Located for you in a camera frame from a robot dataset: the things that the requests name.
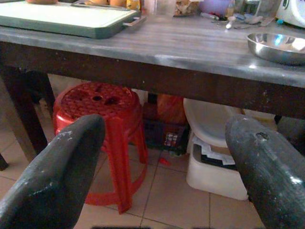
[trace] white appliance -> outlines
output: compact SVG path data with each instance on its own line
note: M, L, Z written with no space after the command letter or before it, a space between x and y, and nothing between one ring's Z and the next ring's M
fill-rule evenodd
M305 28L305 0L282 0L276 17Z

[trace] white cutting board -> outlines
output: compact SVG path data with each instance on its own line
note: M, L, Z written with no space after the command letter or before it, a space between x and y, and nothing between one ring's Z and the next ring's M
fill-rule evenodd
M0 3L0 16L89 28L107 27L135 12L75 7L63 2L54 5L29 4L26 1Z

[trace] dark wooden table frame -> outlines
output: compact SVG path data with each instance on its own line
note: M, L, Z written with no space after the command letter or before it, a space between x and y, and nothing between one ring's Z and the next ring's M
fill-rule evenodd
M19 69L36 71L52 113L46 73L305 119L305 88L0 42L2 107L27 159L47 144Z

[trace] paper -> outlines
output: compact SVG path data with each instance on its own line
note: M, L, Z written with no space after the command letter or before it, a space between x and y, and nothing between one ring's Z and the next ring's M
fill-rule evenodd
M230 155L225 155L211 150L211 146L205 143L203 140L199 139L194 135L192 142L194 144L201 146L201 154L206 155L208 158L221 160L224 166L235 165L233 157Z

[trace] table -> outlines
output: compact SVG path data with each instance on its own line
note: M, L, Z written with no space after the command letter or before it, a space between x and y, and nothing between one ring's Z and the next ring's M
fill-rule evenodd
M305 67L253 56L252 32L305 38L304 30L275 23L226 31L199 17L151 16L106 40L0 27L1 105L29 161L47 141L20 69L35 70L50 111L46 73L305 119Z

